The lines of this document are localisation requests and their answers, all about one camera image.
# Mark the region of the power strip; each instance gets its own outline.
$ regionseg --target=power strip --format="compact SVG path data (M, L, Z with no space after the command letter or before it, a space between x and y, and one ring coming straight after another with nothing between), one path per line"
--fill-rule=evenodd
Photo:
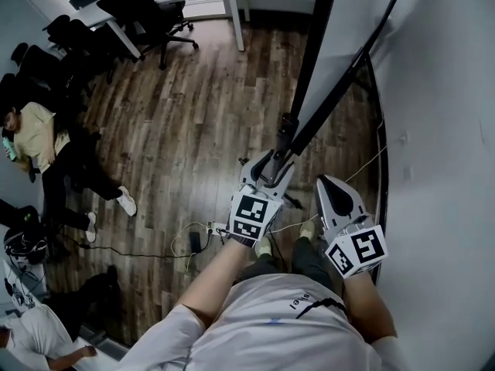
M217 229L218 230L225 230L226 228L227 228L227 224L217 223L216 221L209 221L207 224L207 228L206 228L207 235L208 235L209 230L213 230L212 235L226 237L227 236L226 232L221 231L221 235L218 235L218 232L217 232Z

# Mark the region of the power adapter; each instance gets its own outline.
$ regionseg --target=power adapter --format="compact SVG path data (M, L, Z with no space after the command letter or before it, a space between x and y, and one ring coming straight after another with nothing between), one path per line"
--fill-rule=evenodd
M191 245L191 254L201 253L201 240L199 232L189 233L189 243Z

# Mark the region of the beige shirt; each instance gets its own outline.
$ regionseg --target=beige shirt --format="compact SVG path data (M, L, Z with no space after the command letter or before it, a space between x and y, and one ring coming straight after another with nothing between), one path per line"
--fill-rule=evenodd
M19 157L28 155L36 158L41 173L50 167L46 156L49 141L46 125L54 116L55 113L41 104L29 102L21 111L21 128L14 134L14 147ZM55 139L55 155L69 142L69 134L66 131L59 132Z
M62 322L46 305L36 306L9 319L5 327L11 330L7 350L18 361L37 371L50 370L46 357L59 358L59 349L72 344Z

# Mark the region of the black pants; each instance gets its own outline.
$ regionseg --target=black pants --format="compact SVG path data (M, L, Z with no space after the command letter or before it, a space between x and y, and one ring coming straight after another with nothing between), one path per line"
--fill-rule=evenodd
M75 341L91 304L106 298L117 300L119 294L117 281L108 274L99 274L88 279L78 291L54 294L43 304L49 306Z
M239 281L245 281L252 277L265 274L280 273L281 271L275 266L275 259L273 256L270 254L262 254L254 264L241 272ZM294 243L294 249L292 251L292 273L309 277L331 291L334 291L332 280L323 268L321 258L319 258L316 250L306 237L300 237Z
M86 231L90 222L88 217L65 207L66 191L63 179L66 175L106 200L118 198L122 192L104 174L96 158L84 147L71 141L62 148L53 165L42 174L48 211L55 221Z

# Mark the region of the hand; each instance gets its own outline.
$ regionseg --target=hand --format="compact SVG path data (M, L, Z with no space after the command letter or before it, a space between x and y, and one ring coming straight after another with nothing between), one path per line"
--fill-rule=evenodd
M95 357L97 355L94 346L84 346L79 349L83 357Z
M53 145L48 146L48 149L46 150L46 157L48 158L48 163L53 165L55 162L55 148Z

